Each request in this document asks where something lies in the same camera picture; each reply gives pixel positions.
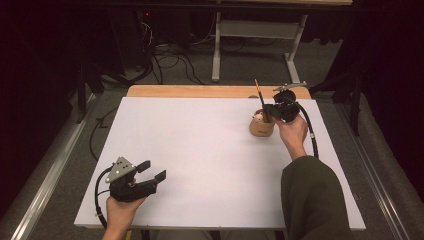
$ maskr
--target pen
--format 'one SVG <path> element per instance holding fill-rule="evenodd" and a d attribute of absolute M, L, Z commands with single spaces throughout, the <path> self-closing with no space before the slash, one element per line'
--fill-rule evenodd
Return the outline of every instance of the pen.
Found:
<path fill-rule="evenodd" d="M 265 109 L 264 109 L 264 107 L 265 107 L 264 98 L 262 97 L 261 89 L 259 88 L 259 85 L 258 85 L 258 80 L 256 80 L 256 79 L 255 79 L 255 83 L 256 83 L 256 88 L 258 89 L 259 98 L 261 99 L 261 103 L 262 103 L 262 111 L 263 111 L 263 113 L 264 113 L 264 115 L 265 115 L 265 120 L 266 120 L 266 121 L 264 121 L 264 122 L 270 122 L 270 119 L 269 119 L 269 117 L 268 117 L 268 114 L 266 113 L 266 111 L 265 111 Z"/>

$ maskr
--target wrist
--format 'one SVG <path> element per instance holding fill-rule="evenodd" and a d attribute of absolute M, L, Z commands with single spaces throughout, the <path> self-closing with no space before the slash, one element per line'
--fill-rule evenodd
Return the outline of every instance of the wrist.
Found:
<path fill-rule="evenodd" d="M 306 156 L 305 148 L 302 146 L 287 146 L 287 150 L 289 151 L 290 157 L 292 161 Z"/>
<path fill-rule="evenodd" d="M 121 240 L 127 230 L 107 228 L 102 240 Z"/>

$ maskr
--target electrical cable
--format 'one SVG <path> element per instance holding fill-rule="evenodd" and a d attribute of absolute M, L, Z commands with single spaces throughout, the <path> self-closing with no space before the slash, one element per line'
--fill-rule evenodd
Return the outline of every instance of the electrical cable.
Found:
<path fill-rule="evenodd" d="M 227 42 L 228 42 L 228 40 L 233 39 L 233 37 L 225 37 L 224 39 L 225 39 L 225 40 L 227 40 Z M 243 49 L 245 45 L 246 45 L 246 39 L 245 39 L 245 38 L 243 38 L 243 39 L 241 40 L 241 46 L 239 46 L 237 49 L 235 49 L 235 50 L 226 50 L 225 48 L 223 48 L 223 47 L 221 46 L 221 47 L 220 47 L 220 50 L 221 50 L 221 51 L 224 51 L 224 52 L 228 52 L 228 53 L 235 53 L 235 52 L 238 52 L 238 51 L 240 51 L 241 49 Z"/>
<path fill-rule="evenodd" d="M 150 72 L 151 72 L 151 70 L 152 70 L 152 64 L 151 64 L 151 62 L 149 62 L 148 64 L 147 64 L 147 67 L 145 68 L 145 70 L 144 70 L 144 72 L 143 73 L 141 73 L 140 75 L 138 75 L 137 77 L 135 77 L 135 78 L 133 78 L 133 79 L 127 79 L 126 77 L 124 77 L 124 76 L 122 76 L 122 75 L 120 75 L 120 74 L 117 74 L 117 73 L 115 73 L 115 72 L 113 72 L 113 71 L 110 71 L 110 70 L 108 70 L 108 69 L 106 69 L 106 68 L 103 68 L 102 66 L 100 66 L 100 65 L 97 65 L 97 64 L 92 64 L 92 66 L 94 67 L 94 68 L 96 68 L 96 70 L 98 71 L 98 72 L 100 72 L 100 73 L 104 73 L 105 75 L 107 75 L 107 76 L 109 76 L 109 77 L 111 77 L 112 79 L 114 79 L 114 80 L 116 80 L 116 81 L 118 81 L 118 82 L 112 82 L 112 81 L 108 81 L 108 80 L 106 80 L 106 79 L 104 79 L 104 78 L 102 78 L 102 81 L 103 82 L 105 82 L 105 83 L 108 83 L 108 84 L 119 84 L 119 83 L 121 83 L 121 84 L 124 84 L 124 85 L 126 85 L 126 86 L 128 86 L 128 87 L 131 87 L 132 85 L 134 85 L 134 83 L 136 82 L 136 81 L 138 81 L 138 80 L 141 80 L 141 79 L 143 79 L 143 78 L 145 78 L 147 75 L 149 75 L 150 74 Z"/>
<path fill-rule="evenodd" d="M 156 81 L 159 83 L 159 85 L 163 85 L 163 74 L 162 74 L 161 66 L 159 65 L 159 61 L 155 55 L 153 55 L 153 59 L 155 59 L 156 65 L 158 66 L 158 69 L 159 69 L 160 81 L 158 80 L 158 77 L 156 76 L 156 73 L 154 70 L 153 70 L 153 74 L 155 75 Z"/>
<path fill-rule="evenodd" d="M 144 22 L 140 22 L 140 24 L 144 27 L 144 34 L 143 34 L 143 36 L 141 36 L 140 42 L 141 42 L 141 47 L 143 48 L 143 52 L 145 52 L 146 50 L 145 50 L 143 41 L 144 41 L 144 39 L 147 35 L 147 30 L 149 30 L 149 32 L 150 32 L 150 34 L 149 34 L 150 37 L 149 37 L 149 43 L 147 44 L 146 49 L 149 48 L 150 45 L 152 44 L 153 33 L 152 33 L 152 29 L 150 28 L 150 26 L 148 24 L 146 24 Z"/>
<path fill-rule="evenodd" d="M 99 191 L 99 183 L 100 183 L 100 180 L 102 179 L 102 177 L 106 174 L 106 173 L 108 173 L 108 172 L 110 172 L 110 170 L 112 170 L 112 167 L 113 167 L 113 165 L 111 166 L 111 167 L 109 167 L 109 168 L 106 168 L 100 175 L 99 175 L 99 177 L 97 178 L 97 181 L 96 181 L 96 186 L 95 186 L 95 189 L 94 189 L 94 205 L 96 206 L 96 216 L 99 218 L 99 220 L 100 220 L 100 222 L 102 223 L 102 225 L 103 225 L 103 227 L 105 228 L 105 229 L 107 229 L 107 221 L 106 221 L 106 218 L 103 216 L 103 213 L 102 213 L 102 208 L 100 207 L 100 205 L 99 205 L 99 193 L 98 193 L 98 191 Z"/>
<path fill-rule="evenodd" d="M 215 42 L 211 42 L 214 40 L 215 37 L 208 39 L 207 41 L 204 41 L 202 43 L 197 43 L 195 45 L 192 45 L 193 48 L 200 49 L 200 50 L 209 50 L 213 49 L 215 47 Z"/>
<path fill-rule="evenodd" d="M 314 157 L 319 158 L 319 154 L 318 154 L 318 145 L 317 145 L 317 140 L 315 138 L 315 133 L 314 130 L 312 129 L 312 123 L 311 120 L 309 119 L 308 113 L 306 112 L 306 110 L 302 107 L 302 105 L 300 105 L 298 102 L 293 101 L 290 98 L 284 97 L 285 100 L 296 104 L 297 107 L 299 107 L 300 111 L 302 111 L 303 116 L 305 117 L 306 123 L 308 124 L 308 128 L 309 128 L 309 136 L 311 137 L 311 141 L 312 141 L 312 147 L 313 147 L 313 151 L 314 151 Z"/>
<path fill-rule="evenodd" d="M 254 45 L 259 45 L 259 46 L 271 46 L 271 45 L 274 45 L 274 44 L 277 44 L 277 43 L 283 41 L 283 39 L 281 39 L 281 38 L 274 38 L 269 43 L 259 43 L 259 42 L 256 42 L 256 41 L 251 41 L 250 39 L 254 39 L 254 38 L 247 38 L 246 42 L 248 42 L 250 44 L 254 44 Z"/>
<path fill-rule="evenodd" d="M 215 39 L 215 37 L 212 37 L 212 38 L 209 38 L 209 39 L 208 39 L 208 37 L 212 34 L 213 27 L 215 26 L 215 21 L 216 21 L 216 13 L 214 13 L 214 15 L 213 15 L 213 18 L 212 18 L 212 24 L 211 24 L 211 27 L 210 27 L 210 29 L 209 29 L 209 33 L 206 35 L 206 37 L 204 37 L 204 38 L 203 38 L 202 40 L 200 40 L 199 42 L 191 43 L 191 45 L 192 45 L 192 46 L 194 46 L 194 45 L 198 45 L 198 44 L 202 44 L 202 43 L 204 43 L 204 42 L 208 42 L 208 41 L 210 41 L 210 40 L 212 40 L 212 39 Z"/>
<path fill-rule="evenodd" d="M 159 62 L 161 62 L 162 60 L 164 60 L 164 59 L 166 59 L 166 58 L 176 58 L 177 59 L 177 61 L 175 62 L 175 63 L 173 63 L 171 66 L 167 66 L 167 67 L 162 67 L 162 66 L 160 66 L 160 64 L 159 64 L 159 66 L 160 66 L 160 68 L 163 68 L 163 69 L 167 69 L 167 68 L 171 68 L 171 67 L 174 67 L 174 66 L 176 66 L 180 61 L 185 65 L 185 72 L 186 72 L 186 75 L 187 75 L 187 78 L 191 81 L 191 82 L 193 82 L 193 83 L 196 83 L 196 84 L 200 84 L 200 85 L 207 85 L 206 83 L 204 83 L 204 82 L 202 82 L 197 76 L 196 76 L 196 74 L 195 74 L 195 71 L 194 71 L 194 66 L 193 66 L 193 64 L 191 63 L 191 61 L 190 61 L 190 58 L 189 57 L 187 57 L 185 54 L 182 54 L 182 53 L 180 53 L 180 54 L 177 54 L 177 53 L 174 53 L 174 52 L 172 52 L 171 50 L 170 50 L 171 48 L 168 48 L 168 50 L 167 51 L 164 51 L 164 52 L 162 52 L 161 54 L 156 54 L 156 56 L 163 56 L 162 58 L 160 58 L 159 60 L 158 60 L 158 63 Z M 190 77 L 190 74 L 189 74 L 189 66 L 191 67 L 191 75 L 193 76 L 193 78 L 195 79 L 195 80 L 193 80 L 192 79 L 192 77 Z"/>
<path fill-rule="evenodd" d="M 97 194 L 97 196 L 100 196 L 100 195 L 102 195 L 103 193 L 106 193 L 106 192 L 110 192 L 110 190 L 104 190 L 104 191 L 101 191 L 101 192 L 99 192 L 99 193 Z"/>
<path fill-rule="evenodd" d="M 116 111 L 118 109 L 118 107 L 115 107 L 115 108 L 113 108 L 112 110 L 110 110 L 108 113 L 106 113 L 103 117 L 101 117 L 101 118 L 97 118 L 96 120 L 97 120 L 97 123 L 96 123 L 96 126 L 94 126 L 94 128 L 93 128 L 93 130 L 92 130 L 92 132 L 91 132 L 91 135 L 90 135 L 90 140 L 89 140 L 89 147 L 90 147 L 90 153 L 91 153 L 91 156 L 93 156 L 93 158 L 96 160 L 96 161 L 99 161 L 99 157 L 97 157 L 96 156 L 96 154 L 94 153 L 94 150 L 93 150 L 93 136 L 94 136 L 94 133 L 96 132 L 96 130 L 97 130 L 97 128 L 99 127 L 99 125 L 100 125 L 100 128 L 107 128 L 107 126 L 103 126 L 103 122 L 104 122 L 104 120 L 105 120 L 105 118 L 107 117 L 107 116 L 109 116 L 109 114 L 111 114 L 111 113 L 113 113 L 114 111 Z"/>
<path fill-rule="evenodd" d="M 155 52 L 156 55 L 161 55 L 161 54 L 167 53 L 167 52 L 169 52 L 171 50 L 171 45 L 168 44 L 168 43 L 156 45 L 155 46 L 155 49 L 161 48 L 161 47 L 168 47 L 168 49 L 167 50 L 163 50 L 162 52 Z"/>

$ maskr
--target person's right hand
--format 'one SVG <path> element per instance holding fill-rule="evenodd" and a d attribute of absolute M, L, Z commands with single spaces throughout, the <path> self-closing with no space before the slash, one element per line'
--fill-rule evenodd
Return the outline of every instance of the person's right hand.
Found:
<path fill-rule="evenodd" d="M 292 160 L 305 156 L 303 142 L 308 133 L 308 124 L 300 114 L 290 123 L 285 123 L 281 119 L 274 118 L 275 123 L 280 128 L 280 137 L 286 145 Z"/>
<path fill-rule="evenodd" d="M 146 200 L 140 198 L 133 202 L 119 202 L 112 196 L 106 200 L 107 228 L 103 240 L 123 239 L 134 220 L 138 207 Z"/>

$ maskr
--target wooden table edge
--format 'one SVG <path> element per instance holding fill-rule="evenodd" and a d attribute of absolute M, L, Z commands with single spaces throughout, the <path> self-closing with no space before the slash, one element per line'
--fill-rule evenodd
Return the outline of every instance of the wooden table edge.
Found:
<path fill-rule="evenodd" d="M 272 98 L 278 86 L 260 86 L 263 98 Z M 290 89 L 297 99 L 311 99 L 305 87 Z M 170 98 L 248 98 L 259 97 L 256 86 L 203 86 L 203 85 L 134 85 L 128 89 L 127 97 Z"/>

